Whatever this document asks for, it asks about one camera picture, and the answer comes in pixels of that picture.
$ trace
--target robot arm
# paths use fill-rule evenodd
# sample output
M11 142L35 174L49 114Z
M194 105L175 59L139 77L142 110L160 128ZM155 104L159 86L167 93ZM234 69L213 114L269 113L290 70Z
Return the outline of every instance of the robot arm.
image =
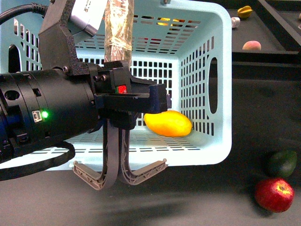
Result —
M135 78L124 61L101 67L77 58L75 40L96 34L105 4L100 0L53 0L39 32L43 70L0 76L0 163L50 146L69 149L60 159L34 167L1 169L0 180L67 162L75 151L64 140L101 127L103 171L99 174L79 163L73 169L95 189L110 187L117 177L135 185L166 168L166 160L135 172L128 164L129 132L138 114L171 107L165 85Z

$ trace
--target peach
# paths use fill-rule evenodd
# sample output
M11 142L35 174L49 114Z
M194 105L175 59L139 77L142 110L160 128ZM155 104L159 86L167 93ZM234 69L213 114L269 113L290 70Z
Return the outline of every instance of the peach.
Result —
M244 46L244 50L261 50L261 44L258 41L247 41Z

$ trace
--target green led light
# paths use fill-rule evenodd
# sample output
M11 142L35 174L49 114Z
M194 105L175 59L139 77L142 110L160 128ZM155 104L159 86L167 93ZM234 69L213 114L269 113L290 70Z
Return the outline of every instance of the green led light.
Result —
M48 112L42 112L42 117L44 118L44 119L46 119L46 118L48 118L48 116L49 116L49 113Z

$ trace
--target red apple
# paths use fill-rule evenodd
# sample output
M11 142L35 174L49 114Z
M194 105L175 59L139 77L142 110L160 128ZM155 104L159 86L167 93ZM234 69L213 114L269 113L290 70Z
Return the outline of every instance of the red apple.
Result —
M261 207L274 213L288 210L293 197L292 187L282 178L262 180L255 187L255 200Z

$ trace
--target basket handle hole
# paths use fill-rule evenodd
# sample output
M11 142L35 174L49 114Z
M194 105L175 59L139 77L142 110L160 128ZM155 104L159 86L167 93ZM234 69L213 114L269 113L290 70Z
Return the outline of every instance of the basket handle hole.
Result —
M217 59L214 57L210 62L208 83L209 106L212 114L217 110L217 80Z
M8 72L16 73L21 71L19 49L15 45L10 45L8 50Z

